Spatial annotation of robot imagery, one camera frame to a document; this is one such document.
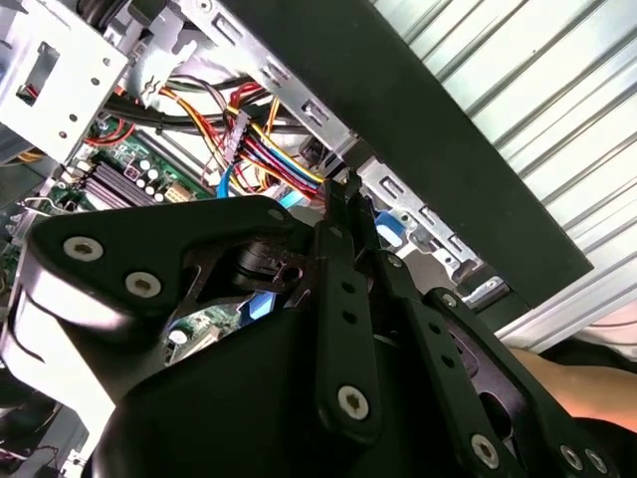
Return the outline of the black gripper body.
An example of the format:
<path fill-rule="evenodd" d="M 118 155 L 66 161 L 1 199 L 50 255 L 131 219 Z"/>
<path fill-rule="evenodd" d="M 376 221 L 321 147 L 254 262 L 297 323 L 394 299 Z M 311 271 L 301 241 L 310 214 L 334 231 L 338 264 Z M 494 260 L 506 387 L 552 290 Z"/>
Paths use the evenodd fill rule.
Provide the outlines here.
<path fill-rule="evenodd" d="M 371 312 L 382 405 L 369 447 L 319 427 L 316 329 L 278 313 L 136 386 L 93 455 L 97 477 L 470 477 L 396 306 Z"/>

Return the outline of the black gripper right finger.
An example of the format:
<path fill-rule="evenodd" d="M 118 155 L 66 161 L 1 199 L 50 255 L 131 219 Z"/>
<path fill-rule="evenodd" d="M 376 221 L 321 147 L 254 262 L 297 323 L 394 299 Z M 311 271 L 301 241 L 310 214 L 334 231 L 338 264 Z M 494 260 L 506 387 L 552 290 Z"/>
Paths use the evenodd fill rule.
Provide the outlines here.
<path fill-rule="evenodd" d="M 425 370 L 444 477 L 616 477 L 617 466 L 530 370 L 446 289 L 420 295 L 382 251 L 377 286 Z"/>

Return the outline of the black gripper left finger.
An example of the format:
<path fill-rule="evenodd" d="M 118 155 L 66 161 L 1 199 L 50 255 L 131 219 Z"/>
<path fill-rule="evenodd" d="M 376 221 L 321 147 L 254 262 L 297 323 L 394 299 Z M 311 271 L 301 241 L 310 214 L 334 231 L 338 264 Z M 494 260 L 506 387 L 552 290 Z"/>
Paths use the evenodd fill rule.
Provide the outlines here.
<path fill-rule="evenodd" d="M 99 443 L 140 383 L 278 313 L 316 329 L 319 427 L 381 434 L 367 279 L 369 202 L 331 183 L 309 225 L 263 196 L 48 219 L 29 233 L 13 296 L 13 371 L 75 411 Z"/>

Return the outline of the person's hand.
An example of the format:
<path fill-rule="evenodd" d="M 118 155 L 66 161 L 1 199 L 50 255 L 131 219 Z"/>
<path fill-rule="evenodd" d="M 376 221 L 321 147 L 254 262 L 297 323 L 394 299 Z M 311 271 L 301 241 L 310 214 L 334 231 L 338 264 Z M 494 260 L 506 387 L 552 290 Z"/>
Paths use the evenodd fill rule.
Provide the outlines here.
<path fill-rule="evenodd" d="M 636 431 L 636 375 L 605 366 L 562 365 L 511 349 L 533 377 L 572 416 Z"/>

